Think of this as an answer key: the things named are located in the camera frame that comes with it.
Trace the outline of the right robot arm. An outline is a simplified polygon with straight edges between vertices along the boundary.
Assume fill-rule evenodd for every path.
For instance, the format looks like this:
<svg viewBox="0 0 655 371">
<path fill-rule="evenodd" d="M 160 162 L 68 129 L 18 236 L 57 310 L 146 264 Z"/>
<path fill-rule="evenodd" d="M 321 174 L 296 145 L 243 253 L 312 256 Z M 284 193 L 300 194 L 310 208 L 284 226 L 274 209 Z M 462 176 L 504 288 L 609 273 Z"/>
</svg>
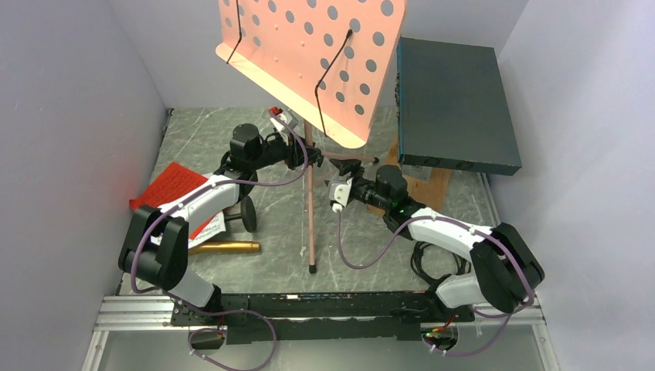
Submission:
<svg viewBox="0 0 655 371">
<path fill-rule="evenodd" d="M 465 274 L 439 278 L 430 285 L 426 312 L 443 321 L 455 308 L 487 303 L 510 315 L 535 301 L 535 288 L 545 272 L 515 227 L 507 223 L 479 226 L 444 216 L 409 195 L 400 168 L 379 167 L 372 180 L 364 177 L 358 159 L 330 160 L 340 178 L 327 182 L 331 208 L 341 215 L 357 201 L 381 209 L 395 237 L 428 243 L 464 259 Z"/>
</svg>

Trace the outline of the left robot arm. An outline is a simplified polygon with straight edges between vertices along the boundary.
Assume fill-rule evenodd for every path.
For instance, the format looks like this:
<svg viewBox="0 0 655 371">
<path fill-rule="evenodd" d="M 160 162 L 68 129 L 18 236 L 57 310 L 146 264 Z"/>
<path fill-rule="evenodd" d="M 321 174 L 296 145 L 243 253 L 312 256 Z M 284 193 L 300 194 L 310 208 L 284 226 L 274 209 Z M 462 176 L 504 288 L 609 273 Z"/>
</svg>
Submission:
<svg viewBox="0 0 655 371">
<path fill-rule="evenodd" d="M 189 267 L 190 233 L 215 214 L 247 200 L 261 184 L 258 170 L 279 162 L 290 169 L 306 168 L 323 160 L 321 150 L 306 145 L 298 134 L 285 139 L 274 131 L 263 137 L 254 124 L 235 127 L 229 151 L 207 181 L 174 202 L 143 205 L 133 212 L 117 261 L 130 274 L 133 292 L 142 292 L 137 280 L 146 281 L 151 290 L 165 291 L 186 303 L 202 324 L 216 322 L 223 310 L 222 292 Z"/>
</svg>

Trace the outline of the pink music stand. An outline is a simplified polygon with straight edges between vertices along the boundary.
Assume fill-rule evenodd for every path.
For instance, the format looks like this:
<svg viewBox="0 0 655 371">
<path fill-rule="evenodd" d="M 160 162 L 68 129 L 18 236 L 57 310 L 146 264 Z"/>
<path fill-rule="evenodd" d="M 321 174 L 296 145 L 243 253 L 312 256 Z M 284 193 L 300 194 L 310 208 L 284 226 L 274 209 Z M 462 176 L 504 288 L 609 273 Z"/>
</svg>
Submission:
<svg viewBox="0 0 655 371">
<path fill-rule="evenodd" d="M 342 148 L 369 140 L 405 1 L 220 1 L 216 55 Z"/>
</svg>

